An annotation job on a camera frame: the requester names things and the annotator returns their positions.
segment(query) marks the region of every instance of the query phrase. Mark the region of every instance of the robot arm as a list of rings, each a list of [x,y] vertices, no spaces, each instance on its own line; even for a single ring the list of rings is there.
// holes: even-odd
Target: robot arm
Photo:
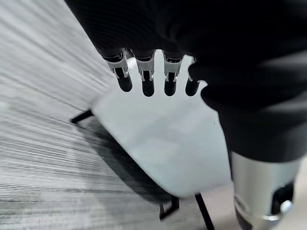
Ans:
[[[132,85],[122,48],[134,52],[148,96],[154,92],[154,63],[151,55],[134,50],[195,57],[186,92],[193,95],[199,81],[208,83],[201,96],[219,114],[240,225],[269,230],[278,223],[292,206],[295,178],[307,152],[307,59],[271,60],[307,49],[307,4],[65,1],[124,91]],[[176,90],[180,63],[180,57],[165,54],[166,94]]]

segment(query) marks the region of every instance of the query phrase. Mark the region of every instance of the floor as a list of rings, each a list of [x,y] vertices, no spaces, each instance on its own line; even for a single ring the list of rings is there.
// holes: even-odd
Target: floor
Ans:
[[[0,0],[0,31],[1,230],[205,229],[192,197],[161,223],[169,195],[95,118],[69,123],[114,79],[63,1]],[[305,168],[278,229],[304,229]],[[217,230],[239,229],[231,186],[203,196]]]

